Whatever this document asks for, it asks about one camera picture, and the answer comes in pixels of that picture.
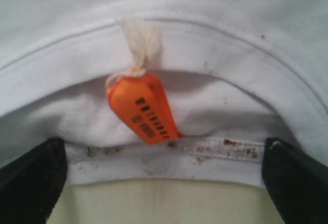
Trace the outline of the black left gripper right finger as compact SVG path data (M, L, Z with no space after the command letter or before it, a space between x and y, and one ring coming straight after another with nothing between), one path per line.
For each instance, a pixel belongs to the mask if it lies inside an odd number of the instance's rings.
M327 166L296 146L267 138L261 176L284 223L327 223Z

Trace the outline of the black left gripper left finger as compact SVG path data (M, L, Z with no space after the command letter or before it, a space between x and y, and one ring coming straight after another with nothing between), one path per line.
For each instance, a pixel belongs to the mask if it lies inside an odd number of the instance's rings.
M67 179L65 142L49 139L1 168L1 223L46 223Z

